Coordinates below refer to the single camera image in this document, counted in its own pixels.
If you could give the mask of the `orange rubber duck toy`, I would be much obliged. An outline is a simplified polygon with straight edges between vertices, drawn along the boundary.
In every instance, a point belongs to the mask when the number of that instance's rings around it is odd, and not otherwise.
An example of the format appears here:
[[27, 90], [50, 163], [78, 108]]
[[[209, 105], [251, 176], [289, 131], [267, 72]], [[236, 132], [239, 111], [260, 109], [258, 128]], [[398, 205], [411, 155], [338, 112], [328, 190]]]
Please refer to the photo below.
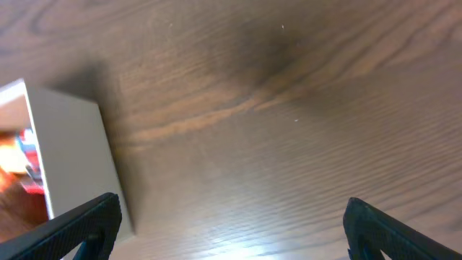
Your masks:
[[1, 192], [26, 179], [29, 165], [15, 134], [1, 132]]

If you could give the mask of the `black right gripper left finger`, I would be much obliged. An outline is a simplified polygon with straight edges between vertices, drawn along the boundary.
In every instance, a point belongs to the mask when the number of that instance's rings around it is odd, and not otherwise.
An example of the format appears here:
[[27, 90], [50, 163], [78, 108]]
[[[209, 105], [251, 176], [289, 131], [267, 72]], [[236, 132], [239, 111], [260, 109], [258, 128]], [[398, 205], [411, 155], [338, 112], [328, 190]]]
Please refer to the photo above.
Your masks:
[[2, 243], [1, 258], [62, 259], [76, 249], [75, 259], [108, 260], [121, 220], [119, 197], [108, 192]]

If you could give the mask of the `red toy car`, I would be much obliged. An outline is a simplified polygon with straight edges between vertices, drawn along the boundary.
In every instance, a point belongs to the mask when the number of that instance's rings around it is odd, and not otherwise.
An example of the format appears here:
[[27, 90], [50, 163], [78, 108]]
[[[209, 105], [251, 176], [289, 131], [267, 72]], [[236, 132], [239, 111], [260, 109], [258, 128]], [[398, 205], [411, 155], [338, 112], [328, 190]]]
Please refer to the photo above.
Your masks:
[[29, 194], [44, 195], [43, 179], [38, 159], [37, 139], [31, 128], [23, 129], [16, 135], [16, 143], [27, 159], [26, 175], [20, 178], [20, 184]]

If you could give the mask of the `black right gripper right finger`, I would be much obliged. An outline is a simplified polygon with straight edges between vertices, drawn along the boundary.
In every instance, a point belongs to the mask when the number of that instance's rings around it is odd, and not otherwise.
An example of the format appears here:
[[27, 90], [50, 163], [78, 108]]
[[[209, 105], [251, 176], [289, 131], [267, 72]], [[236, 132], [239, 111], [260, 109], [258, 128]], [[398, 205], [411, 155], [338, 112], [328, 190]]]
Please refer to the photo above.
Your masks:
[[461, 260], [461, 255], [367, 202], [349, 199], [343, 226], [351, 260]]

